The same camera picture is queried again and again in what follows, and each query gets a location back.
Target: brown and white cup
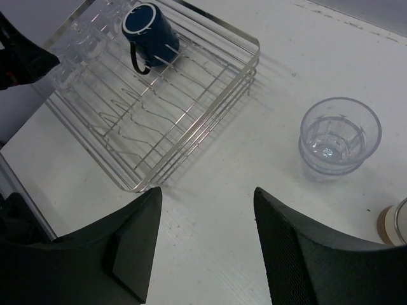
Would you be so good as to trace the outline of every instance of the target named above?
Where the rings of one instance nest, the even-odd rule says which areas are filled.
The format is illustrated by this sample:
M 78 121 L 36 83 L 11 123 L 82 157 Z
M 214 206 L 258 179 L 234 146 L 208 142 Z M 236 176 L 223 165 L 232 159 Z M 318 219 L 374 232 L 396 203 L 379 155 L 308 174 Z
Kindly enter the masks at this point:
M 407 198 L 385 208 L 377 219 L 377 231 L 385 244 L 407 245 Z

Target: blue mug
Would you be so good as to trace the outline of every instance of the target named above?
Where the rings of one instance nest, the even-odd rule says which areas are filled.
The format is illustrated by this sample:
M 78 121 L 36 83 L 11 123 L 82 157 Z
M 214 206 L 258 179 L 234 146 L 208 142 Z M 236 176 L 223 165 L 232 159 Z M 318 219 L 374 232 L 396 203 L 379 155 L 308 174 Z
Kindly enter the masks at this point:
M 142 3 L 132 8 L 123 19 L 121 29 L 130 42 L 134 69 L 140 74 L 146 75 L 151 67 L 163 65 L 160 59 L 171 62 L 177 56 L 168 46 L 178 51 L 179 39 L 155 4 Z M 136 52 L 144 59 L 143 71 L 137 64 Z

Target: table surface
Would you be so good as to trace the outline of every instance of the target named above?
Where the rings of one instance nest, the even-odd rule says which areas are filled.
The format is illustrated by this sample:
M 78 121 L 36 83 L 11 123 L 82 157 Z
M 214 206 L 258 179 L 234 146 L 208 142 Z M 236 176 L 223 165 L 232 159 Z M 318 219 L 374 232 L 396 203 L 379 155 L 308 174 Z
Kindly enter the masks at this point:
M 270 304 L 256 186 L 371 241 L 380 241 L 380 211 L 407 196 L 407 39 L 304 0 L 192 3 L 257 37 L 262 56 L 239 112 L 163 190 L 148 304 Z M 356 172 L 318 184 L 302 175 L 299 127 L 311 105 L 335 96 L 368 104 L 383 139 Z M 45 105 L 1 153 L 58 235 L 137 196 L 120 191 Z

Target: dish rack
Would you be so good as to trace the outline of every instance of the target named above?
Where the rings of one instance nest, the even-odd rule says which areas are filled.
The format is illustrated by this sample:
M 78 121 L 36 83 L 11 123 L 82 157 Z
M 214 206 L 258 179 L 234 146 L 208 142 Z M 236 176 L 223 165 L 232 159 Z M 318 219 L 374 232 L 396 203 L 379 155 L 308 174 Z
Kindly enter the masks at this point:
M 114 183 L 137 193 L 169 179 L 249 92 L 260 54 L 256 38 L 185 1 L 149 2 L 179 37 L 171 63 L 141 76 L 119 37 L 113 42 L 119 51 L 106 49 L 103 58 L 83 65 L 74 90 L 57 90 L 46 101 Z M 92 3 L 85 1 L 46 47 Z

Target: drinking glass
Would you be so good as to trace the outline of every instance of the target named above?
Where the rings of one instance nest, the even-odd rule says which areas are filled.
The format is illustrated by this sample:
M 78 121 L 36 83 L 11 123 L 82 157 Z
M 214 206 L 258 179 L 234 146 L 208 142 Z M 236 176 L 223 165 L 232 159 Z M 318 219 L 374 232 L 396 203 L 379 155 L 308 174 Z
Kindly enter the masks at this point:
M 359 168 L 381 138 L 382 126 L 368 106 L 334 97 L 315 104 L 304 115 L 298 146 L 308 173 L 337 177 Z

